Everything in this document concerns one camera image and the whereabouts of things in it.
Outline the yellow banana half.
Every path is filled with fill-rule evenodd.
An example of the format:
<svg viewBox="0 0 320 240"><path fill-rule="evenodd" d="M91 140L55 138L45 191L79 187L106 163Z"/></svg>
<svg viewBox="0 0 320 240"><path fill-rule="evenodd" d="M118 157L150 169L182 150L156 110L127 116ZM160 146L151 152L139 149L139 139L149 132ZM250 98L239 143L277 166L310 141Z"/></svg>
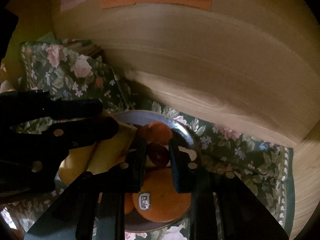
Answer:
<svg viewBox="0 0 320 240"><path fill-rule="evenodd" d="M60 164L59 178L65 184L71 184L82 172L86 171L94 150L95 144L70 150L67 158Z"/></svg>

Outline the small tangerine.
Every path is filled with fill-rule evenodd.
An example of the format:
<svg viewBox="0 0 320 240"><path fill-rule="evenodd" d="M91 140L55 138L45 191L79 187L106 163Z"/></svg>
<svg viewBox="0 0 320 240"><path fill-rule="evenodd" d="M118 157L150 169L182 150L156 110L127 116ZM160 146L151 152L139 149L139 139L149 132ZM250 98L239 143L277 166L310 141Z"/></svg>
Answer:
<svg viewBox="0 0 320 240"><path fill-rule="evenodd" d="M125 193L125 201L124 201L124 214L127 215L135 209L132 194Z"/></svg>

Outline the orange with Dole sticker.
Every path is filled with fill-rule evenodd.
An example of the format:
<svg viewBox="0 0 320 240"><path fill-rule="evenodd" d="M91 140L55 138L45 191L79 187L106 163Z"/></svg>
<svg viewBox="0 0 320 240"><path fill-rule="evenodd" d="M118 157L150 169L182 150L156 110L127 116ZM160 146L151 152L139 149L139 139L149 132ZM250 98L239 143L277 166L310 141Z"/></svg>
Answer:
<svg viewBox="0 0 320 240"><path fill-rule="evenodd" d="M182 217L191 206L191 194L177 193L170 168L146 172L143 186L132 195L137 212L145 219L167 223Z"/></svg>

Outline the floral dark green cloth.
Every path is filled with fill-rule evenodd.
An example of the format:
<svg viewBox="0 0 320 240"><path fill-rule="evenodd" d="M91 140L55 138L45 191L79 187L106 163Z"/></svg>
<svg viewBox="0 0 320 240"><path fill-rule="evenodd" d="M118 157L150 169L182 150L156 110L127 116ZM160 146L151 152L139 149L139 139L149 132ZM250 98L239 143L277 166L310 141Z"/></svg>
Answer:
<svg viewBox="0 0 320 240"><path fill-rule="evenodd" d="M270 225L263 222L265 216L256 208L246 207L244 211L232 211L228 215L235 222L244 222L244 236L232 239L285 239L292 229L291 204L295 200L292 176L293 150L249 135L240 134L230 128L211 124L197 117L187 115L152 99L138 97L134 100L135 110L153 111L187 125L200 140L204 167L210 172L232 171L268 209L285 230L280 236ZM9 228L22 237L34 222L47 210L53 201L63 193L65 185L56 180L56 189L39 198L29 198L17 204L1 205L1 216ZM254 222L262 229L254 232ZM171 226L146 232L125 232L125 239L189 239L190 220L180 219Z"/></svg>

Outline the floral cushion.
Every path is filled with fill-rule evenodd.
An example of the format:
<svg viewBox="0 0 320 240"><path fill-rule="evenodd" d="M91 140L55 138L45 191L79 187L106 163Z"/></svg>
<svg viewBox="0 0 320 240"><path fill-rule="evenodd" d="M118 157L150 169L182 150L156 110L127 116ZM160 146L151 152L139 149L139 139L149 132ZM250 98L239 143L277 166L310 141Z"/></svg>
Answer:
<svg viewBox="0 0 320 240"><path fill-rule="evenodd" d="M49 92L55 99L98 99L108 113L132 109L131 89L114 69L60 44L20 45L25 90Z"/></svg>

